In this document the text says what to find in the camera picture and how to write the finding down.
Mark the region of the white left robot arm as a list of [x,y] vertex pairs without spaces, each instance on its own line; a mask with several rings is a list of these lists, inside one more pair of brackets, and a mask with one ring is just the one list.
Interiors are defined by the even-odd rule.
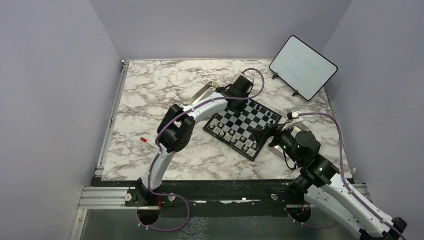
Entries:
[[233,84],[218,87],[197,103],[184,107],[174,104],[169,108],[157,129],[156,155],[135,185],[139,202],[146,206],[156,202],[156,189],[162,185],[165,172],[176,153],[190,142],[195,126],[225,110],[243,110],[250,100],[253,86],[252,81],[239,76]]

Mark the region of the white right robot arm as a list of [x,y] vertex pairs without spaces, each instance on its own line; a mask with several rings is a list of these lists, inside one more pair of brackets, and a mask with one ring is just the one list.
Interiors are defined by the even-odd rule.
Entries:
[[269,125],[254,128],[252,134],[261,143],[272,138],[269,147],[279,147],[300,169],[290,185],[289,199],[304,200],[346,228],[357,240],[399,240],[408,224],[373,205],[327,158],[320,154],[321,144],[307,128]]

